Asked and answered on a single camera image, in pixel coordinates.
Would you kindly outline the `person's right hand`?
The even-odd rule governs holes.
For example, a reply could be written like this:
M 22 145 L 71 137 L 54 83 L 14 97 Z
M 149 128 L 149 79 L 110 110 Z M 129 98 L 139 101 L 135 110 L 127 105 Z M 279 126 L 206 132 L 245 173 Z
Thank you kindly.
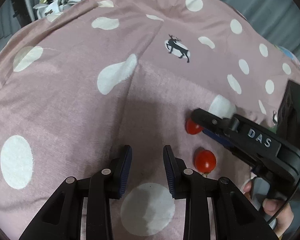
M 252 187 L 252 181 L 248 181 L 244 187 L 243 187 L 243 192 L 244 195 L 251 200 L 250 197 L 250 191 Z M 281 207 L 283 207 L 284 202 L 280 200 L 275 200 L 275 199 L 265 199 L 263 201 L 263 209 L 264 212 L 269 215 L 273 216 Z M 285 231 L 290 227 L 292 221 L 294 219 L 294 213 L 290 207 L 290 204 L 286 204 L 285 207 L 281 210 L 281 212 L 277 215 L 276 220 L 276 226 L 274 228 L 274 232 L 276 233 L 277 237 L 279 239 L 282 238 L 283 234 Z

